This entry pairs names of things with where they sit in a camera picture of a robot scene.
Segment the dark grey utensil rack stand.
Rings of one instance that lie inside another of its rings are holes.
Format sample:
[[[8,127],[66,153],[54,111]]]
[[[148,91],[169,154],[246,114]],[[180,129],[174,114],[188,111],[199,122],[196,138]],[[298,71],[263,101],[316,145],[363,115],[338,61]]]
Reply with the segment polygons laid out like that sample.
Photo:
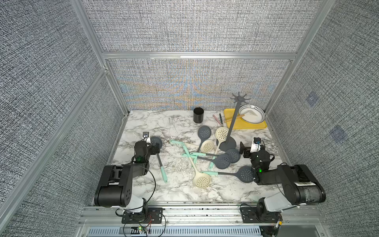
[[[234,149],[236,148],[236,141],[235,139],[231,136],[232,134],[232,131],[233,131],[233,127],[234,127],[234,124],[235,124],[235,121],[237,119],[237,116],[238,116],[238,111],[242,105],[242,103],[246,103],[248,100],[250,100],[250,98],[247,98],[247,94],[241,96],[240,92],[238,92],[238,95],[234,95],[231,97],[231,99],[234,100],[234,103],[236,104],[235,106],[235,112],[234,112],[234,115],[233,115],[233,118],[232,118],[232,123],[231,123],[231,126],[229,128],[229,132],[228,132],[228,135],[227,135],[227,139],[225,142],[222,142],[219,149],[221,151],[227,151],[228,149]]]

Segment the cream skimmer long handle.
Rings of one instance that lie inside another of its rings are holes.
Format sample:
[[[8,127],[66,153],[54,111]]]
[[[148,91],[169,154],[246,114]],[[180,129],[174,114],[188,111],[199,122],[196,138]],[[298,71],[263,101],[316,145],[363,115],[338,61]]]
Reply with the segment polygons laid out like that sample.
[[[170,140],[170,143],[171,144],[178,144],[178,145],[182,145],[187,157],[189,158],[194,170],[195,170],[195,177],[193,179],[193,184],[198,187],[198,188],[206,188],[210,185],[211,183],[211,177],[210,175],[208,174],[205,174],[205,173],[201,173],[197,170],[194,162],[193,162],[193,159],[191,158],[190,156],[190,153],[185,145],[185,143],[183,142],[179,142],[179,141],[176,141],[176,140]]]

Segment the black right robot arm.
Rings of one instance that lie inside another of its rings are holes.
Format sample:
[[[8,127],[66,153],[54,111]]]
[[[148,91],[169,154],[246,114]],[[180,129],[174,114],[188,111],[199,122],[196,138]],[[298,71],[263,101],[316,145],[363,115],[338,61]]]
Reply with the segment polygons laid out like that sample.
[[[252,147],[240,143],[239,153],[251,162],[247,167],[247,181],[261,186],[281,187],[277,194],[260,198],[256,207],[241,207],[245,223],[273,223],[280,219],[280,213],[284,210],[325,202],[323,187],[306,165],[289,166],[281,163],[276,169],[270,170],[269,165],[274,161],[274,155],[265,150],[262,141],[254,145],[257,148],[255,152]]]

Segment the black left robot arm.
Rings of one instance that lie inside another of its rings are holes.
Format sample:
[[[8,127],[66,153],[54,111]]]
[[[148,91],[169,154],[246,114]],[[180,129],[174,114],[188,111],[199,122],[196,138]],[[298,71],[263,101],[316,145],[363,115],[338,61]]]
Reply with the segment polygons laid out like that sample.
[[[102,207],[119,206],[124,212],[147,215],[148,200],[132,193],[133,179],[150,172],[150,156],[157,155],[161,142],[153,138],[149,142],[135,143],[132,161],[125,165],[105,166],[94,195],[94,205]]]

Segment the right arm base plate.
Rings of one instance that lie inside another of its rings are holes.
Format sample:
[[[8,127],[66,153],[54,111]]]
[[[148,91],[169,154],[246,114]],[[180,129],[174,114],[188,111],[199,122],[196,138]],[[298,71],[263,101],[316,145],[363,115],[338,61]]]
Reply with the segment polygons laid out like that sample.
[[[263,214],[259,214],[256,207],[242,206],[240,208],[240,213],[242,221],[245,224],[274,224],[282,221],[282,217],[279,212],[264,212]]]

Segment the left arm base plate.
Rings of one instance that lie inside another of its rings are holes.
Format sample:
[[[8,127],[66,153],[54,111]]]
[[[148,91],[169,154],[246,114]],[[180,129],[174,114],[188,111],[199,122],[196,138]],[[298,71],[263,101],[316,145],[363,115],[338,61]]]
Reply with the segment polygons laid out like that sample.
[[[122,216],[122,224],[161,224],[163,218],[163,208],[148,207],[142,212],[125,212]]]

